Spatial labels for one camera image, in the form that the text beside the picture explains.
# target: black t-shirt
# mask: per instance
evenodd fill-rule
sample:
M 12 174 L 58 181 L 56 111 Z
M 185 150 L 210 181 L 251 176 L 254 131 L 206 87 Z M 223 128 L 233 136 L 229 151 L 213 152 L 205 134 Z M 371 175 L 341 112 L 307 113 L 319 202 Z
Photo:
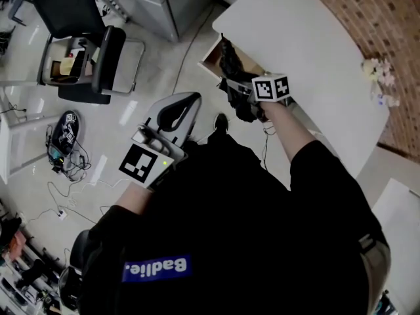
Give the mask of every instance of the black t-shirt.
M 320 142 L 293 158 L 291 191 L 233 139 L 200 146 L 149 207 L 113 206 L 90 231 L 81 315 L 366 313 L 358 240 L 381 227 Z

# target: black cable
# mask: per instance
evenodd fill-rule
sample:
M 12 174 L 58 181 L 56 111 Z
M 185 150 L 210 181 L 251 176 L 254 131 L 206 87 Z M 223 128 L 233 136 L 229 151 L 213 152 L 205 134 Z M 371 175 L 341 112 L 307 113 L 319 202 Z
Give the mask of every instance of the black cable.
M 103 215 L 105 215 L 105 214 L 104 214 L 104 212 L 102 211 L 102 208 L 103 208 L 103 207 L 109 207 L 109 208 L 110 208 L 110 206 L 108 206 L 108 205 L 101 205 L 101 206 L 99 207 L 99 210 L 100 210 L 100 212 L 102 213 L 102 216 L 103 216 Z
M 55 198 L 54 198 L 54 196 L 53 196 L 53 193 L 51 192 L 51 189 L 50 189 L 50 184 L 52 184 L 52 186 L 54 187 L 54 189 L 61 195 L 61 196 L 63 196 L 63 197 L 65 197 L 65 198 L 68 198 L 69 196 L 70 196 L 70 188 L 72 187 L 72 186 L 74 186 L 75 184 L 77 184 L 77 183 L 80 183 L 82 180 L 84 179 L 84 177 L 81 177 L 78 181 L 76 181 L 76 182 L 74 182 L 74 183 L 71 183 L 69 186 L 68 186 L 68 192 L 67 192 L 67 194 L 66 195 L 64 195 L 60 190 L 58 190 L 58 188 L 56 187 L 56 185 L 53 183 L 53 182 L 51 182 L 51 181 L 48 181 L 47 182 L 47 188 L 48 188 L 48 191 L 49 191 L 49 193 L 50 193 L 50 195 L 51 195 L 51 197 L 52 197 L 52 199 L 54 200 L 54 202 L 55 202 L 55 205 L 58 207 L 58 204 L 57 204 L 57 201 L 55 200 Z
M 86 149 L 83 148 L 82 145 L 80 145 L 80 142 L 76 139 L 76 137 L 74 137 L 74 140 L 77 142 L 77 144 L 79 145 L 79 147 L 84 151 L 84 153 L 87 156 L 87 163 L 89 163 L 89 154 L 86 152 Z
M 45 211 L 43 211 L 43 212 L 41 212 L 39 215 L 38 215 L 38 217 L 37 218 L 33 218 L 33 219 L 30 219 L 30 220 L 28 220 L 27 221 L 27 223 L 26 223 L 26 225 L 24 226 L 24 228 L 25 227 L 27 227 L 28 225 L 29 225 L 29 223 L 31 222 L 31 221 L 36 221 L 37 219 L 39 219 L 44 213 L 46 213 L 46 212 L 48 212 L 48 211 L 54 211 L 54 213 L 57 215 L 57 212 L 54 210 L 54 209 L 52 209 L 52 208 L 49 208 L 48 210 L 45 210 Z
M 188 51 L 190 51 L 190 48 L 191 48 L 192 44 L 194 43 L 194 41 L 196 40 L 196 37 L 198 36 L 198 34 L 199 34 L 200 30 L 202 29 L 202 27 L 204 27 L 205 23 L 206 23 L 206 22 L 207 22 L 207 20 L 209 19 L 209 17 L 210 17 L 210 15 L 211 15 L 211 13 L 213 13 L 214 9 L 215 9 L 215 5 L 213 5 L 213 6 L 211 7 L 210 13 L 207 15 L 207 17 L 205 18 L 204 22 L 203 22 L 203 23 L 200 25 L 200 27 L 197 29 L 196 34 L 195 34 L 195 35 L 194 35 L 194 37 L 192 38 L 192 40 L 191 40 L 191 42 L 190 42 L 190 45 L 188 46 L 188 48 L 187 48 L 187 50 L 186 50 L 186 52 L 185 52 L 185 54 L 184 54 L 184 57 L 182 58 L 182 62 L 181 62 L 181 65 L 180 65 L 180 67 L 179 67 L 179 71 L 178 71 L 177 79 L 175 80 L 175 84 L 173 85 L 173 90 L 172 90 L 172 93 L 171 93 L 172 95 L 175 93 L 175 89 L 177 88 L 177 85 L 178 85 L 178 80 L 179 80 L 179 76 L 180 76 L 180 74 L 181 74 L 182 67 L 184 66 L 184 61 L 185 61 L 186 55 L 188 54 Z
M 79 170 L 86 171 L 87 169 L 90 169 L 92 167 L 92 165 L 90 163 L 88 163 L 88 162 L 79 163 L 78 165 L 76 165 L 73 161 L 70 161 L 70 163 L 72 165 L 74 165 L 74 168 L 72 168 L 72 169 L 79 168 Z
M 262 125 L 262 130 L 264 131 L 264 134 L 265 134 L 265 144 L 264 144 L 264 148 L 262 149 L 261 157 L 262 157 L 262 163 L 264 164 L 264 168 L 266 171 L 268 171 L 267 164 L 266 164 L 267 150 L 268 150 L 268 137 L 276 134 L 275 131 L 273 133 L 269 133 L 268 130 L 272 129 L 273 127 L 274 126 L 270 126 L 266 128 L 264 127 L 264 124 Z
M 72 255 L 72 252 L 66 247 L 64 248 L 64 267 L 67 266 L 67 256 L 66 256 L 66 250 Z
M 70 180 L 70 182 L 77 182 L 78 180 L 74 180 L 74 179 L 72 179 L 72 177 L 76 176 L 77 173 L 80 172 L 80 171 L 84 171 L 84 169 L 80 168 L 74 174 L 70 174 L 70 175 L 66 175 L 66 176 Z
M 87 218 L 86 216 L 83 216 L 81 213 L 78 213 L 76 210 L 70 209 L 69 207 L 63 207 L 62 205 L 59 205 L 59 207 L 63 208 L 63 209 L 67 209 L 70 211 L 73 211 L 74 213 L 77 213 L 80 217 L 83 217 L 84 219 L 87 219 L 89 222 L 93 223 L 96 225 L 96 222 L 94 222 L 93 220 Z
M 47 131 L 45 132 L 45 145 L 48 146 L 49 142 L 50 142 L 50 138 L 51 135 L 53 133 L 53 126 L 52 125 L 48 125 L 47 126 Z
M 3 112 L 0 112 L 0 114 L 6 113 L 6 112 L 9 112 L 9 111 L 21 111 L 21 112 L 26 112 L 26 109 L 25 109 L 25 108 L 18 108 L 18 106 L 17 106 L 17 105 L 12 105 L 12 103 L 11 103 L 11 102 L 9 102 L 9 109 L 8 109 L 8 110 L 5 110 L 5 111 L 3 111 Z

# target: white table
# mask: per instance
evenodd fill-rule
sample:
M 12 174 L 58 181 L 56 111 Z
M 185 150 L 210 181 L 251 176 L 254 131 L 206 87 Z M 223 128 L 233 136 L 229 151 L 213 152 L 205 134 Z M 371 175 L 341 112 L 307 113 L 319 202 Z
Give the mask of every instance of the white table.
M 5 104 L 8 104 L 8 101 L 6 96 L 3 96 L 3 100 L 0 100 L 0 112 L 3 112 L 9 108 L 7 105 L 5 106 Z M 0 177 L 3 179 L 5 184 L 7 184 L 10 176 L 47 156 L 47 153 L 45 152 L 44 154 L 41 154 L 40 156 L 37 156 L 29 161 L 22 162 L 25 132 L 36 127 L 45 127 L 50 124 L 55 124 L 60 119 L 59 115 L 49 117 L 43 117 L 41 115 L 39 118 L 35 118 L 33 120 L 19 122 L 16 117 L 17 123 L 11 123 L 7 117 L 8 115 L 13 116 L 12 111 L 5 114 L 0 114 Z M 14 135 L 19 135 L 19 140 L 16 147 L 16 167 L 11 169 L 11 148 L 12 138 Z
M 257 64 L 289 78 L 291 96 L 356 177 L 388 108 L 371 101 L 364 57 L 320 0 L 237 0 L 213 23 Z

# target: hand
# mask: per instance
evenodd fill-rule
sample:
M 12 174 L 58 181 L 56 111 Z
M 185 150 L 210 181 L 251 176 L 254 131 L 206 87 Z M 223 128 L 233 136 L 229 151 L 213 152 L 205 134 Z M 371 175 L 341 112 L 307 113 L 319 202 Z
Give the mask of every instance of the hand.
M 279 109 L 284 108 L 279 102 L 260 102 L 261 108 L 264 110 L 264 114 L 269 120 L 273 120 L 274 115 Z
M 130 210 L 137 215 L 143 214 L 152 192 L 131 182 L 122 196 L 118 199 L 117 205 Z

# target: white panel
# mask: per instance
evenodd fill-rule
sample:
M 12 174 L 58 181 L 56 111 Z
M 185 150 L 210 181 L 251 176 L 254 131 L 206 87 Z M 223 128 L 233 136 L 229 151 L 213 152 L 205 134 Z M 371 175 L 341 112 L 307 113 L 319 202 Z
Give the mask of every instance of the white panel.
M 391 249 L 385 285 L 390 299 L 400 314 L 416 314 L 420 306 L 420 199 L 392 178 L 372 210 Z

